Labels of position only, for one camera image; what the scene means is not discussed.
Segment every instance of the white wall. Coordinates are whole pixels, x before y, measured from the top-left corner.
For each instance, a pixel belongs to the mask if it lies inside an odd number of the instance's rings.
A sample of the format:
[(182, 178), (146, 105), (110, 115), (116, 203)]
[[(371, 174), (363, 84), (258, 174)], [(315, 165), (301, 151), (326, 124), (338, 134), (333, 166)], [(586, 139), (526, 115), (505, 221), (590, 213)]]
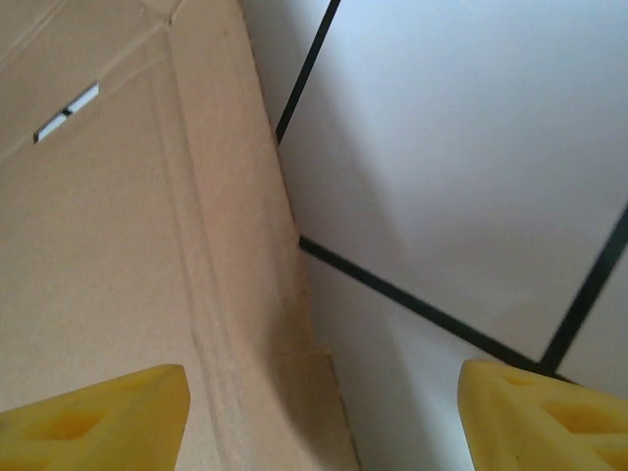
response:
[[(318, 18), (291, 3), (308, 20), (268, 43)], [(622, 1), (343, 0), (280, 147), (299, 228), (540, 359), (628, 198), (627, 30)], [(453, 378), (479, 352), (309, 265), (365, 468), (471, 469), (438, 430), (459, 437)], [(624, 261), (560, 371), (626, 397), (627, 284)]]

